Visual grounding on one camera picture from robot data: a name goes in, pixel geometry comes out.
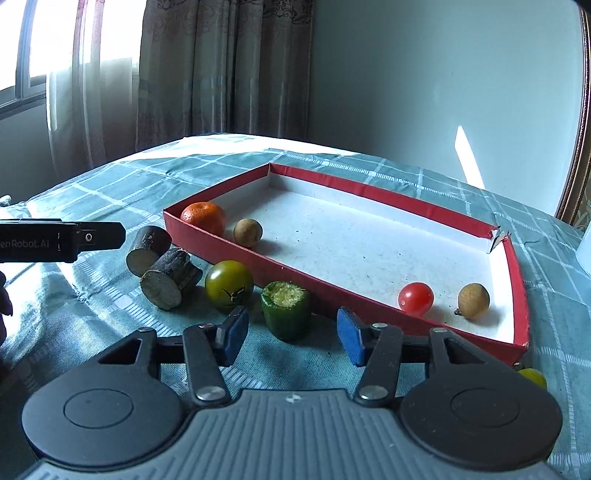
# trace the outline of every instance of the metal screw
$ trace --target metal screw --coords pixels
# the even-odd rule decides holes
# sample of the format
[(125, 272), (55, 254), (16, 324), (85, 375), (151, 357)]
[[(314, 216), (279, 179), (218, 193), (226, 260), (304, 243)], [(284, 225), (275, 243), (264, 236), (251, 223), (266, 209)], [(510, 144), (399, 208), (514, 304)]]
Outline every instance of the metal screw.
[(226, 391), (222, 387), (215, 387), (213, 385), (208, 385), (207, 387), (202, 387), (197, 390), (195, 393), (196, 397), (202, 401), (216, 401), (221, 400), (223, 397), (226, 396)]
[(381, 400), (388, 396), (388, 390), (379, 385), (366, 385), (359, 390), (359, 396), (364, 400)]

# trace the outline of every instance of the blue plaid tablecloth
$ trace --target blue plaid tablecloth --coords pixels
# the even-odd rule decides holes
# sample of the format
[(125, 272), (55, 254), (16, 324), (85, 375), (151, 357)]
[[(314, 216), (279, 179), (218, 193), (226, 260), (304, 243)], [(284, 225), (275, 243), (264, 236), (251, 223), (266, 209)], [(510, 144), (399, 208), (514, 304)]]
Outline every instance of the blue plaid tablecloth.
[[(221, 320), (203, 293), (173, 312), (140, 295), (125, 266), (134, 233), (164, 226), (162, 210), (208, 186), (268, 162), (322, 171), (501, 225), (512, 233), (531, 315), (533, 366), (558, 399), (564, 426), (550, 463), (567, 478), (591, 478), (591, 279), (574, 252), (581, 233), (557, 219), (432, 171), (383, 158), (244, 135), (191, 137), (121, 159), (42, 193), (0, 208), (0, 218), (61, 218), (123, 223), (128, 240), (119, 251), (87, 252), (74, 264), (3, 264), (15, 314), (6, 317), (0, 348), (0, 479), (15, 478), (34, 462), (20, 428), (26, 399), (36, 389), (142, 325), (179, 335), (208, 319)], [(195, 259), (204, 270), (208, 265)], [(299, 345), (274, 339), (251, 306), (251, 328), (228, 386), (285, 390), (345, 387), (361, 376), (340, 347), (333, 323), (318, 318)], [(423, 379), (405, 365), (404, 394)], [(187, 392), (183, 366), (163, 369), (163, 381)]]

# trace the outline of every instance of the white wall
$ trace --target white wall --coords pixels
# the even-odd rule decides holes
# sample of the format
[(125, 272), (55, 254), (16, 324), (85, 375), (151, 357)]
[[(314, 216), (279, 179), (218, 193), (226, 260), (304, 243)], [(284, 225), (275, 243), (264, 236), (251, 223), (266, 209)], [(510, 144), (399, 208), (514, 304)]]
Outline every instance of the white wall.
[(21, 202), (56, 183), (45, 105), (0, 120), (0, 197)]
[(565, 0), (315, 0), (309, 141), (466, 180), (554, 214), (579, 121), (582, 35)]

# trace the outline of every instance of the red cherry tomato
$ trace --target red cherry tomato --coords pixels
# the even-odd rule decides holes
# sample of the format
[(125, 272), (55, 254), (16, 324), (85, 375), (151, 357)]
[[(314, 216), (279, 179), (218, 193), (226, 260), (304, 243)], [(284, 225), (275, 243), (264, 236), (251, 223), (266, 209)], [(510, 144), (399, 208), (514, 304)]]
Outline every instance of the red cherry tomato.
[(400, 309), (410, 315), (425, 315), (433, 306), (434, 300), (433, 290), (421, 282), (409, 283), (398, 294)]

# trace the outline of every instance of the window frame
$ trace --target window frame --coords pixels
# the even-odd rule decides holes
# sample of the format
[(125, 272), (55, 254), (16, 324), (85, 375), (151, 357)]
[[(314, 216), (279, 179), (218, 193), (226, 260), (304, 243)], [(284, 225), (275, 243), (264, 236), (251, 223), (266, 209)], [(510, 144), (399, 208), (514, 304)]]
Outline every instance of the window frame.
[(29, 78), (31, 37), (37, 0), (26, 0), (18, 39), (15, 84), (0, 90), (0, 120), (43, 105), (46, 99), (46, 75)]

